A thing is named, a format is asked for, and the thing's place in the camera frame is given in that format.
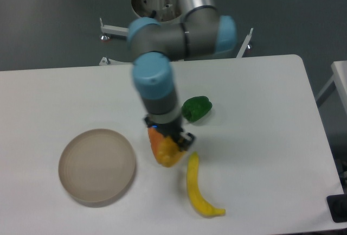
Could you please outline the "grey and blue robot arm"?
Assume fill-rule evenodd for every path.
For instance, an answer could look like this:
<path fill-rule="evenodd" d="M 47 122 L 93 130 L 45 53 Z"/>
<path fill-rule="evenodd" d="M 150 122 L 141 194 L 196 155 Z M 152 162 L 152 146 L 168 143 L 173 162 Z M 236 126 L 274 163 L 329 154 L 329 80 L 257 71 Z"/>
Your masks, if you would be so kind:
<path fill-rule="evenodd" d="M 147 111 L 147 127 L 172 138 L 185 151 L 195 138 L 182 129 L 170 63 L 230 51 L 237 32 L 230 16 L 219 15 L 214 0 L 178 0 L 178 6 L 183 15 L 180 23 L 164 25 L 154 15 L 140 17 L 129 25 L 126 38 L 133 55 L 133 83 Z"/>

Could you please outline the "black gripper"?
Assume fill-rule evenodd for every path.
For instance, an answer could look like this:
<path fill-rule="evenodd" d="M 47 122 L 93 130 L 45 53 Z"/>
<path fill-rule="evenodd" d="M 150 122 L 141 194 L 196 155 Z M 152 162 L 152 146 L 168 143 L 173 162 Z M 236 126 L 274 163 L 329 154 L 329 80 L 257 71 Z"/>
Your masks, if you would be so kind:
<path fill-rule="evenodd" d="M 195 135 L 190 132 L 183 132 L 181 116 L 164 124 L 155 123 L 149 116 L 146 116 L 144 122 L 147 128 L 157 128 L 157 131 L 164 137 L 171 137 L 177 143 L 180 151 L 188 151 L 195 141 Z"/>

